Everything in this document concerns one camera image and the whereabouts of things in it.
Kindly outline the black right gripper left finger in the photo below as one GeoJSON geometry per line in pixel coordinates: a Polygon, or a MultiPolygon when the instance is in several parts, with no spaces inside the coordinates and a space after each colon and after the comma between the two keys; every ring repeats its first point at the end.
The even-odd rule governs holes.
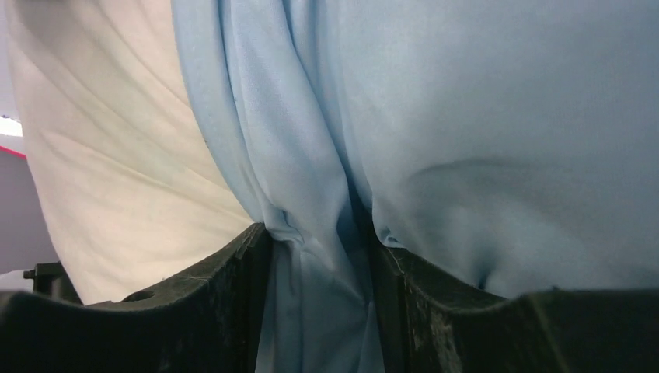
{"type": "Polygon", "coordinates": [[[3,372],[252,372],[272,241],[261,224],[121,302],[1,294],[3,372]]]}

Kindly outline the white pillow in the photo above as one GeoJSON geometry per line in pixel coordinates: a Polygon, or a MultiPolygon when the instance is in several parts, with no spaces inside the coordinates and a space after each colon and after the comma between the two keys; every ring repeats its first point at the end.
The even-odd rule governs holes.
{"type": "Polygon", "coordinates": [[[54,249],[120,301],[251,224],[187,98],[167,1],[7,1],[12,84],[54,249]]]}

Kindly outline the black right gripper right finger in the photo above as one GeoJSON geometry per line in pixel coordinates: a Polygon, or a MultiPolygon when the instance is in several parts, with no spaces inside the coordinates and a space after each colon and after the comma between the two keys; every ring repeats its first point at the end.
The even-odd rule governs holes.
{"type": "Polygon", "coordinates": [[[387,372],[656,372],[658,292],[501,298],[426,260],[368,249],[387,372]]]}

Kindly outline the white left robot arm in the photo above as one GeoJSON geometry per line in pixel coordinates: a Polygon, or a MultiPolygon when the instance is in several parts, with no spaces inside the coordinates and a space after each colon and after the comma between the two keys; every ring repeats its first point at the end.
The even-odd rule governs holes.
{"type": "Polygon", "coordinates": [[[82,302],[60,262],[38,263],[24,270],[23,278],[33,281],[33,292],[81,305],[82,302]]]}

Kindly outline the light blue pillowcase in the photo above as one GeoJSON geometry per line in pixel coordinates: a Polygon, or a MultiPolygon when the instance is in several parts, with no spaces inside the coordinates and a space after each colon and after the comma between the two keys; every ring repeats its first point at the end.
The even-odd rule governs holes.
{"type": "Polygon", "coordinates": [[[259,372],[380,372],[366,238],[495,295],[658,285],[656,1],[174,1],[275,238],[259,372]]]}

